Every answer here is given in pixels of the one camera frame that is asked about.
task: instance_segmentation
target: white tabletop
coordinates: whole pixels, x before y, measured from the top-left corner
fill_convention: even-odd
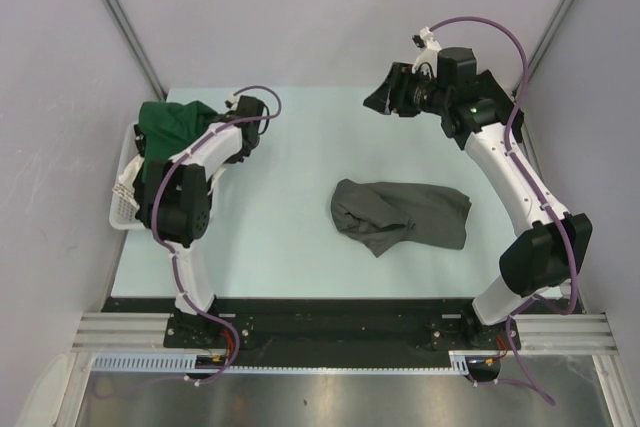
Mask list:
[[[401,119],[362,106],[372,88],[279,88],[282,115],[258,148],[220,180],[201,240],[222,297],[473,297],[498,275],[515,237],[482,171],[436,116]],[[216,110],[231,89],[172,89],[169,101]],[[256,92],[275,108],[267,94]],[[341,179],[445,185],[471,198],[467,243],[447,250],[403,242],[380,258],[340,234],[329,213]],[[149,231],[130,231],[113,297],[173,297],[169,259]]]

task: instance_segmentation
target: plastic basket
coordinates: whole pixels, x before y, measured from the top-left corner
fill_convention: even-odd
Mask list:
[[[118,176],[124,172],[125,167],[138,154],[135,142],[135,133],[133,122],[127,127],[122,142],[122,150],[120,151],[120,160],[118,161],[118,172],[113,181],[113,185],[118,181]],[[144,230],[142,222],[135,218],[136,208],[123,198],[116,194],[111,194],[111,208],[109,209],[109,223],[111,227],[118,230]]]

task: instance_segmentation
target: green cloth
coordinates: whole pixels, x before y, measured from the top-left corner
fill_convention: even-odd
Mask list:
[[[186,105],[177,102],[144,102],[140,107],[138,128],[145,135],[142,180],[153,159],[166,160],[189,147],[215,121],[218,113],[196,100]]]

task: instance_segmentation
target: table surface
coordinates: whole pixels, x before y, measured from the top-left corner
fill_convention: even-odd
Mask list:
[[[251,156],[222,176],[218,210],[201,240],[216,295],[473,297],[499,275],[498,259],[515,237],[489,181],[436,116],[401,119],[362,107],[372,90],[277,89],[282,115]],[[172,89],[168,100],[222,110],[231,91]],[[275,109],[268,94],[253,95]],[[331,220],[331,195],[344,178],[460,190],[473,204],[464,249],[403,242],[376,259]],[[167,253],[149,231],[128,232],[111,295],[175,295]]]

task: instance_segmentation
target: gray cloth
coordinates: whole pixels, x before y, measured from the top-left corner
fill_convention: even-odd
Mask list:
[[[344,179],[331,198],[336,228],[380,257],[398,242],[460,250],[467,240],[469,197],[449,187]]]

